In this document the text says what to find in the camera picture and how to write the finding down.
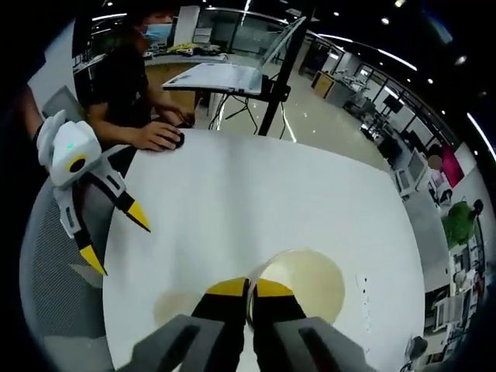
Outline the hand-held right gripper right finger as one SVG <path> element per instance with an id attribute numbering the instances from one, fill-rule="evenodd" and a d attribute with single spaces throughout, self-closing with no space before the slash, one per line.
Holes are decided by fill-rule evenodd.
<path id="1" fill-rule="evenodd" d="M 257 280 L 253 349 L 262 371 L 367 371 L 362 346 L 320 317 L 308 317 L 292 290 Z"/>

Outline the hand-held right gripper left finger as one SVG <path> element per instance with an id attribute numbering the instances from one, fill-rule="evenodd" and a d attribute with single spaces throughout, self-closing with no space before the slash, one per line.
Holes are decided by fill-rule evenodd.
<path id="1" fill-rule="evenodd" d="M 211 286 L 190 315 L 177 315 L 133 347 L 131 371 L 235 371 L 244 347 L 249 279 Z"/>

